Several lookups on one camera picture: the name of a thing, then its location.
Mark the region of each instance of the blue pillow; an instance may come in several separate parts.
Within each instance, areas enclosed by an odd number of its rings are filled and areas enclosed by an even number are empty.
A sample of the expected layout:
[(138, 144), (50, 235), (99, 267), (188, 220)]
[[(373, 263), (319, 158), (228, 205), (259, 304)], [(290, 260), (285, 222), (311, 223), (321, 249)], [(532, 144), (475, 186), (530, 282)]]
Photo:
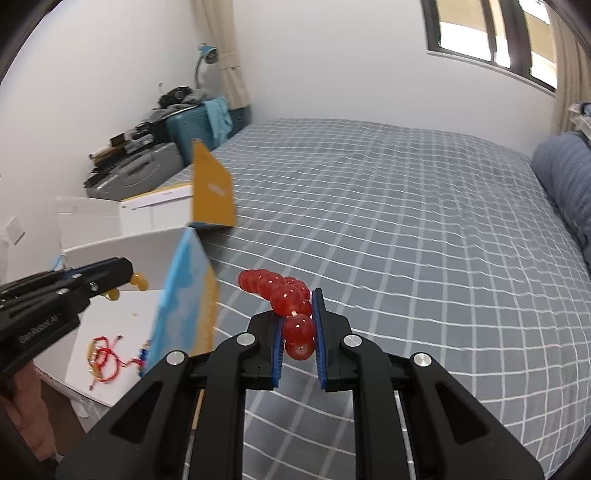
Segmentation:
[(591, 148), (581, 132), (551, 137), (536, 148), (537, 175), (591, 265)]

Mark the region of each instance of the human hand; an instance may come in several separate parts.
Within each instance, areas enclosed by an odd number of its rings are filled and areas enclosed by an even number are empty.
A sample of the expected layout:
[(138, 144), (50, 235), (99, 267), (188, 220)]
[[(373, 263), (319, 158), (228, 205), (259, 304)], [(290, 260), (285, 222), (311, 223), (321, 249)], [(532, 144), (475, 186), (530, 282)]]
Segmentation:
[(18, 433), (39, 460), (46, 460), (56, 451), (56, 439), (49, 423), (45, 402), (41, 399), (41, 379), (33, 362), (14, 374), (14, 396), (0, 396), (0, 407), (6, 412)]

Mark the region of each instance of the red bead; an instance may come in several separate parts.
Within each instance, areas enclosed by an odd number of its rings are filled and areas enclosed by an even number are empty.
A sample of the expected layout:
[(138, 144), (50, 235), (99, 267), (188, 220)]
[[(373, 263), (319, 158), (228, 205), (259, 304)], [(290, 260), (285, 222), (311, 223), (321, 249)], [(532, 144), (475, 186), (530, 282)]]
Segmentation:
[(248, 280), (248, 284), (251, 287), (251, 293), (258, 293), (258, 281), (266, 273), (269, 273), (269, 271), (265, 268), (259, 268), (258, 270), (251, 271), (251, 275)]
[(250, 286), (250, 277), (252, 270), (242, 270), (238, 275), (238, 286), (248, 293), (252, 293)]
[(304, 300), (310, 299), (310, 290), (308, 289), (308, 287), (306, 287), (306, 284), (304, 282), (298, 280), (297, 282), (292, 283), (292, 285), (301, 291), (301, 297)]
[(301, 292), (292, 285), (279, 285), (271, 294), (271, 308), (281, 316), (287, 317), (297, 312), (301, 304)]
[(279, 285), (285, 285), (285, 279), (279, 273), (265, 273), (258, 283), (259, 295), (265, 300), (269, 300), (271, 294)]
[(300, 309), (297, 313), (302, 313), (307, 317), (312, 316), (312, 304), (308, 300), (302, 300), (300, 304)]
[(306, 360), (314, 353), (314, 340), (302, 345), (285, 343), (285, 351), (293, 360)]
[(314, 340), (314, 322), (303, 313), (286, 317), (281, 328), (286, 343), (303, 345)]

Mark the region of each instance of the curtain tieback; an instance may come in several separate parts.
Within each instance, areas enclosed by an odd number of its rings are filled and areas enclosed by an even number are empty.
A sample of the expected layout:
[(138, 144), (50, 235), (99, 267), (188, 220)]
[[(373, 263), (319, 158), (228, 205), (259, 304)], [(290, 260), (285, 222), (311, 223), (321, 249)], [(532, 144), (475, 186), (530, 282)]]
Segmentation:
[(236, 67), (240, 66), (238, 62), (238, 54), (232, 53), (222, 53), (218, 59), (218, 65), (220, 70), (229, 70), (235, 69)]

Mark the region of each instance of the window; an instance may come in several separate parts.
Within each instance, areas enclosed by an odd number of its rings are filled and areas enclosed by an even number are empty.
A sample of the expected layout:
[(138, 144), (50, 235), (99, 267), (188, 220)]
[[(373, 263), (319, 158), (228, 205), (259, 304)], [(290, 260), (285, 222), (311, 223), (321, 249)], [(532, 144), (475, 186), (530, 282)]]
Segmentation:
[(542, 0), (423, 0), (429, 50), (478, 59), (554, 91), (556, 52)]

